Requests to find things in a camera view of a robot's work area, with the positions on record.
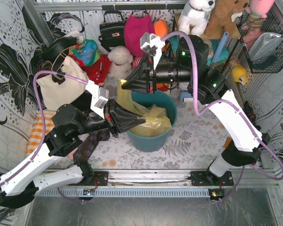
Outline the yellow plastic trash bag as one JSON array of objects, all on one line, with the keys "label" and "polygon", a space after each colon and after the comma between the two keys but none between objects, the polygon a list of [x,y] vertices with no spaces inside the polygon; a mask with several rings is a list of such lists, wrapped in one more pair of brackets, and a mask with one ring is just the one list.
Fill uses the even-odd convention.
[{"label": "yellow plastic trash bag", "polygon": [[145,107],[133,101],[133,92],[121,88],[125,82],[124,79],[118,80],[117,103],[126,110],[140,115],[140,119],[145,120],[144,124],[134,127],[130,132],[140,137],[156,137],[168,132],[172,128],[172,124],[167,116],[166,109],[158,107],[156,104]]}]

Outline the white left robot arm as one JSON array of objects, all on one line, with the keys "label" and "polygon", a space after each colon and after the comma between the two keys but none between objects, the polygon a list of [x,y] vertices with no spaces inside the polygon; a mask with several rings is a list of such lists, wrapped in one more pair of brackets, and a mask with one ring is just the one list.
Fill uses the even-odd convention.
[{"label": "white left robot arm", "polygon": [[0,206],[17,209],[30,203],[35,196],[69,184],[98,184],[88,163],[93,151],[76,153],[74,165],[62,171],[43,174],[51,164],[67,157],[81,144],[79,136],[90,134],[93,146],[110,136],[126,132],[145,119],[109,100],[103,107],[103,116],[94,111],[83,113],[71,104],[61,106],[52,117],[55,127],[41,139],[38,147],[11,171],[0,174]]}]

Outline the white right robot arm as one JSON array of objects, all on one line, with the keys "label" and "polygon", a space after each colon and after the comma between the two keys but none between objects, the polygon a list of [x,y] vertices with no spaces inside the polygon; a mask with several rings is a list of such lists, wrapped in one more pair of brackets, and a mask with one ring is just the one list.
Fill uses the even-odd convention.
[{"label": "white right robot arm", "polygon": [[222,73],[207,66],[209,46],[200,37],[181,34],[174,62],[160,62],[164,44],[153,33],[147,32],[141,37],[142,59],[122,88],[149,94],[156,91],[158,83],[187,83],[194,102],[210,110],[232,139],[207,170],[201,176],[193,176],[192,181],[201,185],[224,184],[225,173],[231,167],[246,166],[258,160],[259,149],[270,136],[250,122]]}]

